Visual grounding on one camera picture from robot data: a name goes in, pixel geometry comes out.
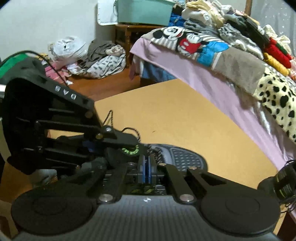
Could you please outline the cartoon patchwork blanket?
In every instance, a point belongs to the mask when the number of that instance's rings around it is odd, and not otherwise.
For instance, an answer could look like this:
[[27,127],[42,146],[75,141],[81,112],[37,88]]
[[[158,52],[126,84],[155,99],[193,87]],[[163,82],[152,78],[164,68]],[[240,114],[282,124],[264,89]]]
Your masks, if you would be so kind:
[[295,87],[263,61],[217,37],[184,27],[155,29],[143,38],[226,77],[260,101],[289,139],[295,141]]

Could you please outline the black speckled shoelace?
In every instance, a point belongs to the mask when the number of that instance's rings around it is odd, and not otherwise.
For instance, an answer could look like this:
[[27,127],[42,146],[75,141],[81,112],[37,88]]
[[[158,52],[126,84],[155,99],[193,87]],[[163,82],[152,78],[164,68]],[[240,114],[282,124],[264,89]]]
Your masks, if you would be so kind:
[[[110,120],[111,126],[114,127],[113,126],[113,110],[112,109],[108,112],[105,120],[103,121],[103,124],[105,125],[108,122],[108,120]],[[135,132],[137,134],[137,140],[139,142],[141,142],[141,135],[140,135],[140,133],[139,133],[139,131],[137,129],[127,126],[127,127],[123,128],[121,130],[121,132],[125,132],[127,130]],[[154,158],[155,158],[157,164],[164,163],[163,155],[161,154],[161,149],[160,148],[153,148],[152,144],[145,144],[145,146],[147,148],[147,152],[149,154],[154,155]]]

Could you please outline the pink box on floor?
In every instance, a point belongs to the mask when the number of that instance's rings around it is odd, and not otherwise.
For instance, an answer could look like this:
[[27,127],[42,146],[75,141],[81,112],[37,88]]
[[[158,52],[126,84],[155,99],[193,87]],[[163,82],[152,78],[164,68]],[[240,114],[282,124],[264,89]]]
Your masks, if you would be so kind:
[[47,77],[55,80],[58,83],[66,83],[67,85],[73,84],[73,82],[69,80],[71,74],[65,67],[62,67],[58,70],[55,63],[53,63],[52,65],[53,68],[48,64],[45,65],[45,72]]

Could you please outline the purple bed sheet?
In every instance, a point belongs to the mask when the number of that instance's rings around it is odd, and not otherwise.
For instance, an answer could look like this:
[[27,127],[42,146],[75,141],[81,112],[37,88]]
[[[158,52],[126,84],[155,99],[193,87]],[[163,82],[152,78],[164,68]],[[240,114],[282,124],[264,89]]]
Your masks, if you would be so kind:
[[130,77],[143,69],[140,61],[155,65],[206,97],[245,132],[272,161],[277,169],[295,159],[291,141],[268,111],[253,97],[228,82],[225,77],[204,68],[180,54],[138,39],[130,50]]

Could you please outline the teal storage bin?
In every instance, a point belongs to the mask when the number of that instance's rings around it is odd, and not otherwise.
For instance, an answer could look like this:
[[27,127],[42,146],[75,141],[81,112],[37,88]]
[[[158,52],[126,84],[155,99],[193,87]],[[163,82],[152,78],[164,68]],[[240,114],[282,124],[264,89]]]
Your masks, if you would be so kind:
[[118,22],[167,26],[174,1],[117,1]]

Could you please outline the white plastic bag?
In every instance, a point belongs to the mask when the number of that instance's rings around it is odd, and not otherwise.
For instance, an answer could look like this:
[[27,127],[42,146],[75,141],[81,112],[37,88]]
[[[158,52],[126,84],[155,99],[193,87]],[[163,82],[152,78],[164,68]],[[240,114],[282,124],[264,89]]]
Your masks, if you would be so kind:
[[88,45],[79,37],[67,36],[51,44],[49,51],[55,61],[68,65],[87,55]]

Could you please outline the folded yellow garment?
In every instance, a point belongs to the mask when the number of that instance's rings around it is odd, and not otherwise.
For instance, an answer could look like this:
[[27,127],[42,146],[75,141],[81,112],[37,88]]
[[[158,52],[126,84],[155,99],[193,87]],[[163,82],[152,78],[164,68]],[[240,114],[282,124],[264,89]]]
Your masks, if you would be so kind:
[[264,52],[263,54],[264,61],[273,67],[275,70],[277,70],[279,73],[281,73],[283,76],[288,76],[290,71],[283,66],[279,61],[277,61],[273,56],[269,55],[268,53]]

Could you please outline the folded red clothes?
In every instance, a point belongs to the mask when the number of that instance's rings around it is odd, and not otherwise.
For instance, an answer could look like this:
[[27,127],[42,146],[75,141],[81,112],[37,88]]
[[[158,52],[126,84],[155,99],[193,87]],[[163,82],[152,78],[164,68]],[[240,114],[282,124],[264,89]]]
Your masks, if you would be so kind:
[[275,58],[280,64],[282,64],[285,68],[291,68],[291,55],[287,52],[287,50],[276,40],[273,38],[269,38],[269,43],[264,45],[264,51]]

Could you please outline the laundry pile on floor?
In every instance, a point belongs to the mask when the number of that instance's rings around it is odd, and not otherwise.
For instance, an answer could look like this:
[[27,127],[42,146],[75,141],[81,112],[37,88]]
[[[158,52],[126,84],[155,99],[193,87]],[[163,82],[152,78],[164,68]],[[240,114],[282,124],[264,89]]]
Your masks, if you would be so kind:
[[72,75],[102,79],[120,73],[126,66],[126,53],[121,45],[93,40],[87,54],[66,66]]

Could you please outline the wooden side table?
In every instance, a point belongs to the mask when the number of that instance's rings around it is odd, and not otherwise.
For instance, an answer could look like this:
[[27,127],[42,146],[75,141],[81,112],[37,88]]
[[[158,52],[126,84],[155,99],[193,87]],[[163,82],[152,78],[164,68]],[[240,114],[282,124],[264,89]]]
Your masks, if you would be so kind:
[[144,34],[161,28],[158,25],[144,25],[144,24],[116,24],[115,25],[115,43],[121,45],[125,50],[126,68],[130,67],[130,49],[133,44]]

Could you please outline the white tray lid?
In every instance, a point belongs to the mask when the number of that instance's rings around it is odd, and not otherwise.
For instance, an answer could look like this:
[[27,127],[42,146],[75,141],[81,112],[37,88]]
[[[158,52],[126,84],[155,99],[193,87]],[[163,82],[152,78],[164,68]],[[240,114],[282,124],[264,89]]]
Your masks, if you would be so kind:
[[97,1],[97,22],[101,26],[110,26],[118,24],[117,0]]

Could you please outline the folded grey striped clothes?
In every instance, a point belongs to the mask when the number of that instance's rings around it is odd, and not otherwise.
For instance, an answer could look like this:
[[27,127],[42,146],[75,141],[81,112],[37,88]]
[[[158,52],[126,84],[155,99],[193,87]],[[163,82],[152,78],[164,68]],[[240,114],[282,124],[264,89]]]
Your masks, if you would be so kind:
[[264,59],[263,53],[258,45],[250,38],[242,35],[239,30],[232,27],[229,23],[224,24],[217,30],[217,32],[219,33],[220,38],[230,46],[253,54],[261,60]]

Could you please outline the black sneaker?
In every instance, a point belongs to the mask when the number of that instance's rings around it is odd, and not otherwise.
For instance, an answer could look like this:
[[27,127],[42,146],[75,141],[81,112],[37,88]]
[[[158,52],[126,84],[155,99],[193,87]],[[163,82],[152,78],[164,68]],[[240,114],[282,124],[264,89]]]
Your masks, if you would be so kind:
[[[106,151],[106,161],[108,162],[109,168],[115,168],[118,164],[127,162],[137,162],[140,155],[145,155],[145,181],[129,185],[125,194],[127,195],[148,195],[147,193],[147,160],[149,153],[145,147],[144,152],[125,152],[125,149],[111,149],[108,148]],[[153,148],[160,148],[161,154],[163,155],[163,161],[167,164],[172,164],[183,174],[186,173],[190,167],[198,168],[204,171],[208,170],[208,164],[203,156],[195,153],[191,150],[184,149],[174,145],[168,144],[152,144]]]
[[291,213],[295,210],[295,160],[289,160],[276,173],[262,180],[258,190],[268,193],[276,198],[280,205],[285,206],[283,213]]

